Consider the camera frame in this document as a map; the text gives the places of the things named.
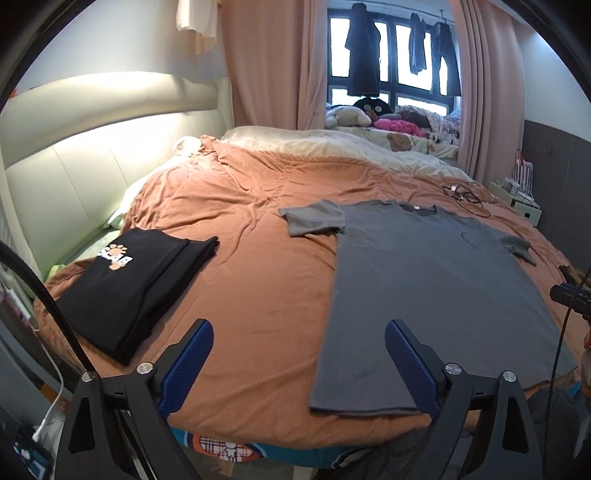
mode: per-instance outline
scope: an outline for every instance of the hanging jeans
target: hanging jeans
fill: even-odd
[[[425,21],[417,14],[410,16],[410,39],[408,42],[408,58],[410,59],[410,72],[416,75],[427,70],[425,58]]]
[[[433,26],[431,57],[433,58],[433,88],[431,92],[440,93],[439,70],[441,69],[441,58],[444,58],[447,64],[447,94],[461,96],[456,49],[453,46],[452,31],[446,23],[438,22]]]

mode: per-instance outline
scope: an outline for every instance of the folded black t-shirt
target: folded black t-shirt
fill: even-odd
[[[128,230],[103,249],[57,304],[75,331],[128,365],[218,243],[217,237],[194,241],[160,230]]]

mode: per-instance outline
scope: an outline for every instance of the blue gripper pad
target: blue gripper pad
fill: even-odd
[[[181,409],[212,348],[212,324],[205,321],[193,334],[160,384],[158,410],[164,419]]]
[[[441,408],[435,379],[395,322],[386,325],[385,339],[386,350],[417,408],[435,418]]]

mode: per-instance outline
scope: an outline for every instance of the gray t-shirt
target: gray t-shirt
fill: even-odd
[[[560,332],[514,256],[529,242],[440,207],[321,200],[280,210],[290,236],[338,238],[332,305],[309,407],[371,415],[415,409],[385,348],[402,319],[443,362],[530,387],[549,380]],[[577,366],[563,348],[558,374]]]

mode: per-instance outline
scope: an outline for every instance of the pink curtain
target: pink curtain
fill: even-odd
[[[460,47],[457,166],[474,180],[511,176],[525,119],[523,65],[512,18],[488,0],[450,0]]]
[[[324,128],[326,0],[223,0],[236,125]]]

